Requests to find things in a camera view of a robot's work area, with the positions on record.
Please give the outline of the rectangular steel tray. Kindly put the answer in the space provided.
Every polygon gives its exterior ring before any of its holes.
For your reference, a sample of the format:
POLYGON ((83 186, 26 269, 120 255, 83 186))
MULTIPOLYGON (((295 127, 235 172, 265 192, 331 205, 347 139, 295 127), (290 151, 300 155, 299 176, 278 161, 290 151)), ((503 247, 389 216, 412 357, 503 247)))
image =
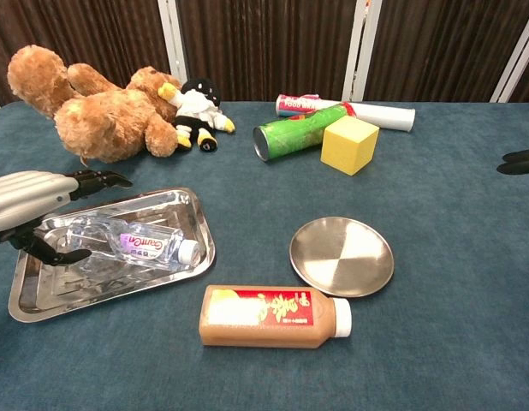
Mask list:
POLYGON ((76 265, 45 265, 21 251, 9 296, 9 314, 32 323, 102 301, 183 281, 206 272, 213 264, 216 247, 195 193, 188 188, 169 188, 135 195, 94 207, 51 214, 36 229, 57 251, 66 253, 67 231, 76 218, 108 215, 181 229, 199 242, 203 253, 195 267, 176 266, 171 271, 127 265, 91 256, 76 265))

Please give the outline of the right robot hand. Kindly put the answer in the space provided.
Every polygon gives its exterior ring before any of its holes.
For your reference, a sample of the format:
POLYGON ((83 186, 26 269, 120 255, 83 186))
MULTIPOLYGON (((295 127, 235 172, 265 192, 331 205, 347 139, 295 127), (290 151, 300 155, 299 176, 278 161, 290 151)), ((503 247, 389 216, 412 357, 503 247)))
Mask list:
POLYGON ((529 174, 529 149, 510 152, 502 156, 503 163, 496 170, 504 175, 529 174))

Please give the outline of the round steel plate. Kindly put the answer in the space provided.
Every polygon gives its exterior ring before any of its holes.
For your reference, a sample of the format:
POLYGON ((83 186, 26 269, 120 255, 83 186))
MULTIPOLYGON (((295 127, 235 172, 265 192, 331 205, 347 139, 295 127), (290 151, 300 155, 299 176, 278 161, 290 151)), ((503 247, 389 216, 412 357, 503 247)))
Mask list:
POLYGON ((395 259, 373 227, 348 217, 321 217, 293 235, 288 255, 297 276, 325 294, 342 298, 372 295, 391 280, 395 259))

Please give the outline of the clear water bottle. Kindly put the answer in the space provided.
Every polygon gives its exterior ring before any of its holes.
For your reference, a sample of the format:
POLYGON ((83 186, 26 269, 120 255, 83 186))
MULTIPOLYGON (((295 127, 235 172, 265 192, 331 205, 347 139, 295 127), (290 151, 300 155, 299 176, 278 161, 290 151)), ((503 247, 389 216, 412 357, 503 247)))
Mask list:
POLYGON ((196 266, 203 254, 199 242, 187 238, 181 229, 101 215, 73 220, 67 244, 88 249, 95 258, 166 271, 196 266))

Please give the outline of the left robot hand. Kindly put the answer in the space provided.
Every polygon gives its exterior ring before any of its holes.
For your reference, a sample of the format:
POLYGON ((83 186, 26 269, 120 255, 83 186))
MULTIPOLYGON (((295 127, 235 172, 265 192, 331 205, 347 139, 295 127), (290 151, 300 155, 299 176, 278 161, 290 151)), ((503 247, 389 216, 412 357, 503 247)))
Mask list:
POLYGON ((0 243, 8 242, 47 265, 72 265, 91 255, 87 249, 60 253, 34 230, 46 214, 104 188, 133 183, 114 171, 70 174, 27 170, 0 176, 0 243))

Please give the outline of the yellow foam cube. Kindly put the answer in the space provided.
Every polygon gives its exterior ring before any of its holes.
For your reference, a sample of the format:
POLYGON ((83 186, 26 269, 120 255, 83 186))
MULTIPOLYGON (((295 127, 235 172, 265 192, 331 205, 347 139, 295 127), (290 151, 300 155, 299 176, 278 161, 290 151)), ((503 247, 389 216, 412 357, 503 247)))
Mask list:
POLYGON ((380 128, 353 116, 344 116, 324 131, 320 160, 353 176, 373 158, 380 128))

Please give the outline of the green chips can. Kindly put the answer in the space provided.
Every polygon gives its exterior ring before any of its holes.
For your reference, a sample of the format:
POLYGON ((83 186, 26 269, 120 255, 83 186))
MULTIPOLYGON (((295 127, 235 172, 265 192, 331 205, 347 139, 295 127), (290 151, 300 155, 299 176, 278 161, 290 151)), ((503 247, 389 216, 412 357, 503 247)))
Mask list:
POLYGON ((347 102, 257 126, 253 130, 254 150, 266 162, 320 145, 325 129, 345 116, 356 117, 347 102))

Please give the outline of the white partition post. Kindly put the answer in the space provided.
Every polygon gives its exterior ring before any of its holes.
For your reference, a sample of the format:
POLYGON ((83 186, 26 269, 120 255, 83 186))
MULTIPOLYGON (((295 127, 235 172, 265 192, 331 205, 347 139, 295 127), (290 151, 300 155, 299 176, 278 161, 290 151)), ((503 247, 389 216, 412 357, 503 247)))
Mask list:
POLYGON ((176 0, 157 0, 163 37, 171 74, 181 83, 187 81, 187 64, 176 0))
POLYGON ((529 18, 490 97, 491 103, 507 103, 509 101, 528 63, 529 18))
POLYGON ((342 100, 364 100, 383 0, 356 0, 342 100))

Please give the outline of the brown drink bottle red label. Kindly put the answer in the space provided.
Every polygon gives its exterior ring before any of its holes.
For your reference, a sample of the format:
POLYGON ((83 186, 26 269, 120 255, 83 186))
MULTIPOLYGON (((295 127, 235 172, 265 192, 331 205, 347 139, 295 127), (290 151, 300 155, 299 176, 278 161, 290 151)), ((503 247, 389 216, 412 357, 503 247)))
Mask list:
POLYGON ((317 348, 352 323, 348 300, 312 287, 209 285, 199 335, 206 346, 317 348))

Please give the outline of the brown teddy bear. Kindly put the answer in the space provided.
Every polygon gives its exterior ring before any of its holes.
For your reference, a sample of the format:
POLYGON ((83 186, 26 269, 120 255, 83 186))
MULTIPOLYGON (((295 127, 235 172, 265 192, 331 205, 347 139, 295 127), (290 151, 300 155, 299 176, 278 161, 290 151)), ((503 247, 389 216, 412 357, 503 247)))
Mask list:
POLYGON ((142 150, 167 158, 191 147, 175 129, 176 107, 158 96, 163 83, 181 83, 152 66, 121 88, 89 64, 66 65, 54 51, 27 45, 11 57, 7 80, 16 97, 55 123, 62 145, 81 162, 110 164, 142 150))

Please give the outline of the black white plush doll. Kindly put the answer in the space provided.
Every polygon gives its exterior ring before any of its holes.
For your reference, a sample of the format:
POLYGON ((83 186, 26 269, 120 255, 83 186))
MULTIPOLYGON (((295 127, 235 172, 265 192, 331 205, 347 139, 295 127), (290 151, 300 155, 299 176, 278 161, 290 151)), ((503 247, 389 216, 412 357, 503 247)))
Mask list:
POLYGON ((208 79, 188 81, 179 90, 174 84, 164 82, 158 88, 158 96, 176 107, 174 127, 179 146, 190 149, 196 140, 203 152, 214 152, 217 140, 214 130, 233 133, 235 125, 223 114, 219 105, 220 92, 208 79))

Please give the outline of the teal felt table cover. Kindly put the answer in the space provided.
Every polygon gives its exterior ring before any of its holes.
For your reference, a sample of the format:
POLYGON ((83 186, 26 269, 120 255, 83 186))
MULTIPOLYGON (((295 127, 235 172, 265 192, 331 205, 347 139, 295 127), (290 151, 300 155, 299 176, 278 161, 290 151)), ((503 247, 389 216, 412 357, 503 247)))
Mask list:
POLYGON ((187 187, 217 245, 203 276, 52 320, 8 312, 16 251, 0 245, 0 411, 529 411, 529 175, 496 170, 529 148, 529 104, 417 103, 346 176, 312 148, 262 162, 271 102, 225 102, 213 153, 113 164, 132 193, 187 187), (395 273, 351 303, 348 338, 310 350, 206 347, 210 284, 296 285, 304 223, 351 217, 389 243, 395 273))

